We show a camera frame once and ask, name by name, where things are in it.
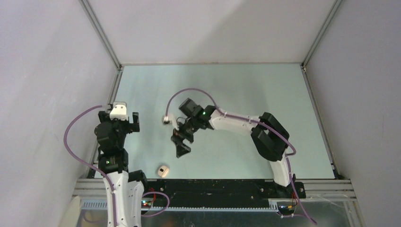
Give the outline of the white earbud charging case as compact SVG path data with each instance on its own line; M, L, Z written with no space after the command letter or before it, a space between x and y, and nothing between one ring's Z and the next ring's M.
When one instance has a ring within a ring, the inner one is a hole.
M170 168L166 165L161 165L158 169L157 169L157 175L159 177L165 178L168 176L170 172Z

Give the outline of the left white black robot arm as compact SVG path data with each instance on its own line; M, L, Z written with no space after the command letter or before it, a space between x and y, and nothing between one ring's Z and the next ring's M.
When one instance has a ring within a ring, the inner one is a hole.
M99 144L98 168L106 188L109 227L140 227L141 198L149 192L149 183L142 170L129 172L126 136L139 132L139 114L133 122L127 114L98 113L100 123L94 133Z

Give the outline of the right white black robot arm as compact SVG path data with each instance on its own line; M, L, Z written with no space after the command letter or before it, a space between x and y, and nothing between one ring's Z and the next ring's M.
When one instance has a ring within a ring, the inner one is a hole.
M296 176L290 166L287 149L295 148L289 142L288 131L271 114L265 112L260 116L235 115L225 112L214 105L203 108L187 98L179 110L185 115L184 122L179 122L174 114L166 112L162 118L163 124L173 126L171 141L176 147L176 157L191 152L185 144L194 141L194 133L198 130L223 130L250 136L259 155L266 159L273 172L273 185L280 198L299 199L295 187Z

